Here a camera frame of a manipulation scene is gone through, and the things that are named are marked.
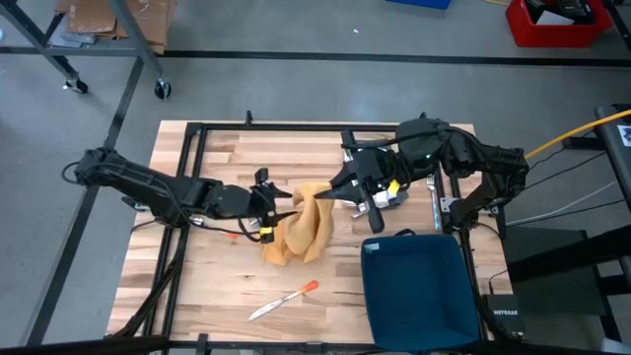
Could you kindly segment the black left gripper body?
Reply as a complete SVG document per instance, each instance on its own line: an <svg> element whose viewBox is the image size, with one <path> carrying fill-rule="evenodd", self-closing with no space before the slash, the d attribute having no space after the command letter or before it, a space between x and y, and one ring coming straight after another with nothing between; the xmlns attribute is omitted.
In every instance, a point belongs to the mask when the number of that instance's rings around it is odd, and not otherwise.
<svg viewBox="0 0 631 355"><path fill-rule="evenodd" d="M249 189L233 184L214 187L211 193L211 217L219 220L235 219L241 235L255 243L271 244L276 226L276 206L273 199L268 169L261 168L254 174L254 185ZM245 219L258 222L258 237L245 225Z"/></svg>

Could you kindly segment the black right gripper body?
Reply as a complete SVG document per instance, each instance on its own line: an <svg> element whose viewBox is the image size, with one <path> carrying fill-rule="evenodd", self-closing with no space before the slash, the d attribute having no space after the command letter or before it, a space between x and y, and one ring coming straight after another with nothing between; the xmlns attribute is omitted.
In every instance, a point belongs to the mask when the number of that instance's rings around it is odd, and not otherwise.
<svg viewBox="0 0 631 355"><path fill-rule="evenodd" d="M361 141L350 130L343 131L341 139L343 166L351 166L356 172L356 178L344 186L358 186L365 197L363 202L352 202L357 209L354 217L366 215L371 231L380 233L386 225L381 210L399 207L409 197L403 188L396 153L389 146L351 148Z"/></svg>

